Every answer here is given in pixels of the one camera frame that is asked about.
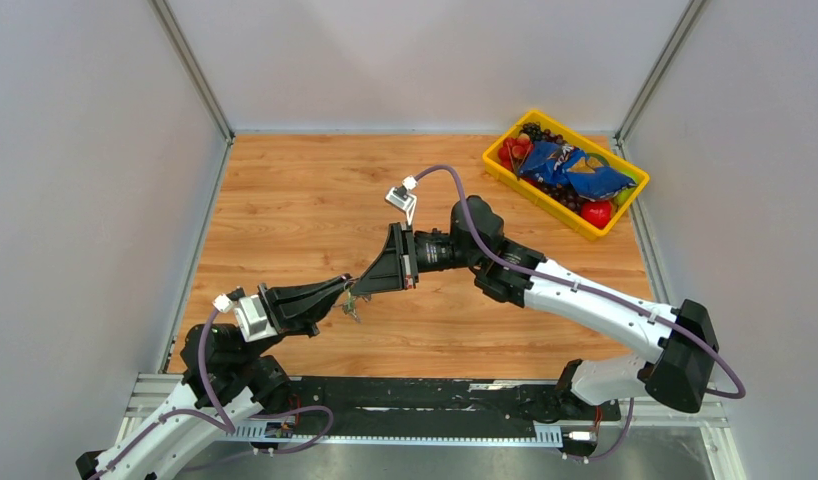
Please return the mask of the silver metal keyring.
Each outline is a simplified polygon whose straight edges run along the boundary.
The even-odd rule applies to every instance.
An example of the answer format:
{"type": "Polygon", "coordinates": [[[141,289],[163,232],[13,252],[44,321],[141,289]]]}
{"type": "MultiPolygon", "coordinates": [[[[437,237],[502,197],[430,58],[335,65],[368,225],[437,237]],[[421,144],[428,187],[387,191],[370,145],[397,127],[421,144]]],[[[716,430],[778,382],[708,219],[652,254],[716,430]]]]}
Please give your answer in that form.
{"type": "Polygon", "coordinates": [[[334,308],[340,309],[344,315],[350,317],[355,323],[361,324],[362,319],[358,312],[358,305],[369,303],[371,300],[371,294],[355,294],[353,287],[347,285],[343,297],[336,302],[334,308]]]}

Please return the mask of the green key tag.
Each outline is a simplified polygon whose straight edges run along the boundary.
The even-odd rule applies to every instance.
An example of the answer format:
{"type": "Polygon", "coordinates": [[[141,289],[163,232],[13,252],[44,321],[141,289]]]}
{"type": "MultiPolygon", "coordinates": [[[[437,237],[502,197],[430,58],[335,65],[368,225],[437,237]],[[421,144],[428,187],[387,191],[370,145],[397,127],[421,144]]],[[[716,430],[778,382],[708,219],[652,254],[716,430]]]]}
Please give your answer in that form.
{"type": "Polygon", "coordinates": [[[342,308],[344,310],[347,310],[347,311],[353,310],[355,308],[354,296],[352,295],[352,292],[349,289],[347,289],[345,291],[345,293],[346,293],[346,299],[345,299],[345,301],[343,303],[342,308]]]}

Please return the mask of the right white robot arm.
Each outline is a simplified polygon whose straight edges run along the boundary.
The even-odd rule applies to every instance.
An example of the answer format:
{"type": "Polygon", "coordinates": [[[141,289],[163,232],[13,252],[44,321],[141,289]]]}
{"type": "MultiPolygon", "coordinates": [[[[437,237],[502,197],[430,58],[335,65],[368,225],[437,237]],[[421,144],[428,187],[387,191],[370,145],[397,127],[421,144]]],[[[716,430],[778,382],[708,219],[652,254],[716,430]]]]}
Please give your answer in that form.
{"type": "Polygon", "coordinates": [[[584,279],[506,238],[503,219],[479,196],[453,206],[447,232],[390,225],[380,255],[350,292],[369,297],[408,290],[422,273],[461,268],[498,303],[566,317],[630,349],[610,360],[566,364],[555,392],[565,415],[577,418],[608,400],[644,396],[680,412],[700,411],[718,350],[703,305],[686,300],[675,308],[584,279]]]}

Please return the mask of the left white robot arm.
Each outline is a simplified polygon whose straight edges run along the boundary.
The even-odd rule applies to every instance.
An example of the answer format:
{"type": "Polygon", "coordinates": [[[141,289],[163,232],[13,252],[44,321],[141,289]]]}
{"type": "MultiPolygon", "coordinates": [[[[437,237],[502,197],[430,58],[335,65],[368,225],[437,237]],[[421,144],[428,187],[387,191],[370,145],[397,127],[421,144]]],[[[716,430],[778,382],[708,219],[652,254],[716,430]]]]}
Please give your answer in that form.
{"type": "Polygon", "coordinates": [[[250,419],[274,424],[268,439],[291,438],[308,413],[323,413],[326,435],[334,422],[328,407],[304,405],[291,380],[267,351],[291,336],[318,335],[317,324],[347,294],[354,278],[292,287],[238,287],[219,295],[203,325],[192,328],[181,357],[186,373],[139,425],[107,450],[76,461],[83,479],[170,479],[197,453],[250,419]]]}

